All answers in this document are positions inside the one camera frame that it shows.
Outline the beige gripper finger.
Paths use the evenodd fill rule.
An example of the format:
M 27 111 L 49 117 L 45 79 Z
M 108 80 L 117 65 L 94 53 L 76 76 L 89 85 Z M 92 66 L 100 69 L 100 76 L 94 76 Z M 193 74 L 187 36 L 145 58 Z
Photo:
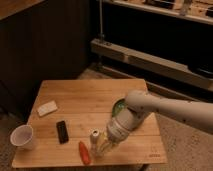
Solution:
M 97 148 L 100 149 L 101 146 L 108 140 L 107 133 L 101 132 L 97 141 Z
M 110 150 L 117 147 L 117 143 L 113 143 L 111 141 L 104 141 L 99 147 L 99 155 L 103 156 L 105 153 L 108 153 Z

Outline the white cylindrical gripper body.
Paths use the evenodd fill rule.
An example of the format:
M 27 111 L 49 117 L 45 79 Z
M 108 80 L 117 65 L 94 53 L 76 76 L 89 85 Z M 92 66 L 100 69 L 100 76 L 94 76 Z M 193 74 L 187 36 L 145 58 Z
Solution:
M 143 112 L 135 112 L 129 108 L 122 109 L 107 123 L 106 132 L 108 139 L 113 143 L 124 141 L 143 120 Z

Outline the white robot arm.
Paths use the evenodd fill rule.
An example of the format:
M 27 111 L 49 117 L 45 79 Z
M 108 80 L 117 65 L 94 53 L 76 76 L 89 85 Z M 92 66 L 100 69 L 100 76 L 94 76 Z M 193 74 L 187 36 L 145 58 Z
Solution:
M 114 104 L 112 118 L 98 140 L 96 155 L 103 156 L 125 141 L 154 112 L 213 134 L 213 103 L 162 98 L 148 91 L 132 90 L 122 104 Z

